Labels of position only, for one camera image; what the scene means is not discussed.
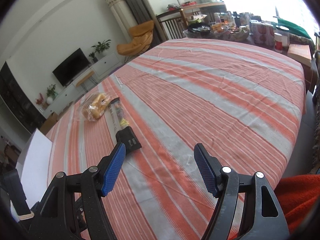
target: book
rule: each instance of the book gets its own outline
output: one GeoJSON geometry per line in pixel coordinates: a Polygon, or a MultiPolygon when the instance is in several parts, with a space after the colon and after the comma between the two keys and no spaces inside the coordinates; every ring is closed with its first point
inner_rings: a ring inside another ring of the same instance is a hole
{"type": "Polygon", "coordinates": [[[311,68],[309,45],[290,44],[287,56],[311,68]]]}

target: rope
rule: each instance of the rope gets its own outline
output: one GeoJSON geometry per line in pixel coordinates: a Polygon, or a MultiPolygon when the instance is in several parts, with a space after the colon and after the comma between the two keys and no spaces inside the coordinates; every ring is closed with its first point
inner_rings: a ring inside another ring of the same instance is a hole
{"type": "Polygon", "coordinates": [[[35,214],[31,211],[30,214],[26,214],[26,215],[22,215],[22,216],[18,216],[18,217],[19,217],[19,220],[22,221],[22,220],[27,220],[27,219],[33,218],[34,216],[35,216],[35,214]]]}

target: television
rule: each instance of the television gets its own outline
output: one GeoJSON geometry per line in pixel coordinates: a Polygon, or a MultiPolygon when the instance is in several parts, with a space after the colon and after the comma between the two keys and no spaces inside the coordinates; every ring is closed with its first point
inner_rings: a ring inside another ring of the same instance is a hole
{"type": "Polygon", "coordinates": [[[89,60],[79,48],[52,71],[52,73],[61,85],[65,86],[89,64],[89,60]]]}

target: green cloth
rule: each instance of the green cloth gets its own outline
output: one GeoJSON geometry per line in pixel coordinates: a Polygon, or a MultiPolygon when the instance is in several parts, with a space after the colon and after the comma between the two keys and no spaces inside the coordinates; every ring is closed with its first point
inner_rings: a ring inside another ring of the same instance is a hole
{"type": "Polygon", "coordinates": [[[286,21],[282,18],[278,18],[278,25],[287,27],[290,30],[290,33],[295,34],[297,36],[302,36],[307,39],[311,39],[306,30],[292,22],[286,21]]]}

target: yellow chair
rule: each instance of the yellow chair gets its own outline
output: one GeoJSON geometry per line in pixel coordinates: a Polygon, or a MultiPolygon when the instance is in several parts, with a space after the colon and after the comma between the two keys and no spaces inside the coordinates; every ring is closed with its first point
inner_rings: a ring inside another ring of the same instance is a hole
{"type": "Polygon", "coordinates": [[[131,27],[128,31],[133,37],[132,41],[128,44],[117,45],[117,52],[119,55],[128,57],[124,63],[132,56],[142,54],[149,49],[153,39],[154,22],[148,21],[137,26],[131,27]]]}

